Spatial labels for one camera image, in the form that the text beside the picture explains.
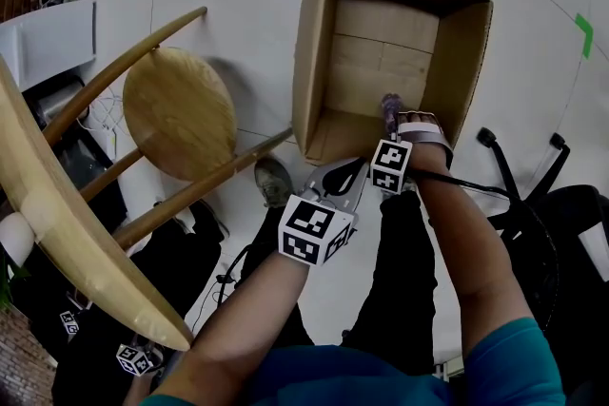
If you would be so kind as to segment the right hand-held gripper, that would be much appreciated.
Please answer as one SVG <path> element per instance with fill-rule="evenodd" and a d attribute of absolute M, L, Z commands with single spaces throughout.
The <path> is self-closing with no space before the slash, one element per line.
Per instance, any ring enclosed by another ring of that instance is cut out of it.
<path fill-rule="evenodd" d="M 379 141 L 370 166 L 371 184 L 387 194 L 400 194 L 413 145 L 418 143 L 442 146 L 447 166 L 452 164 L 452 147 L 439 126 L 428 122 L 404 122 L 399 124 L 393 140 Z"/>

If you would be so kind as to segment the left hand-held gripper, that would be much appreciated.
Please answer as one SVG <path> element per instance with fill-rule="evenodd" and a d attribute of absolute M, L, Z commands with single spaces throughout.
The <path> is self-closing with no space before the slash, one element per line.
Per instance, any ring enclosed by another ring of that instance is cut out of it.
<path fill-rule="evenodd" d="M 363 157 L 319 166 L 292 195 L 278 228 L 278 251 L 309 266 L 322 266 L 345 247 L 358 217 L 369 163 Z"/>

